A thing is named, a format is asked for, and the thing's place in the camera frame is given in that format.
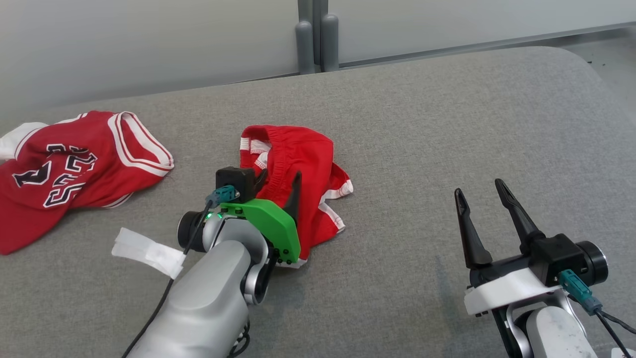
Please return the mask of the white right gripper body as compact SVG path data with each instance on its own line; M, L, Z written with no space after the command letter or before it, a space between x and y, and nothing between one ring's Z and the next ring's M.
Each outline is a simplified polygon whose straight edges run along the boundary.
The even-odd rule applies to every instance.
M562 288L559 284L546 286L529 268L529 262L529 257L518 255L470 269L470 288L464 292L467 313L482 314Z

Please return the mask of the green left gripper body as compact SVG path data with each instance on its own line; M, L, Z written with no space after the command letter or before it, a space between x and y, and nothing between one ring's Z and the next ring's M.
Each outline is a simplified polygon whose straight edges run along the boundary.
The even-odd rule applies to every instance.
M283 263L295 265L298 262L301 245L296 222L277 204L255 198L247 202L223 202L220 208L256 227L279 250Z

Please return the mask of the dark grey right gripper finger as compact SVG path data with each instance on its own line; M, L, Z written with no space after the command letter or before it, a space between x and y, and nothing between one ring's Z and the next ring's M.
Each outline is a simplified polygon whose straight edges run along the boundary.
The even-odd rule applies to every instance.
M455 206L463 245L464 262L468 269L481 269L492 263L491 254L483 246L470 218L470 206L461 188L454 191Z
M532 242L537 238L544 238L545 234L539 230L505 182L495 179L494 183L502 206L509 211L520 238L520 252L530 252Z

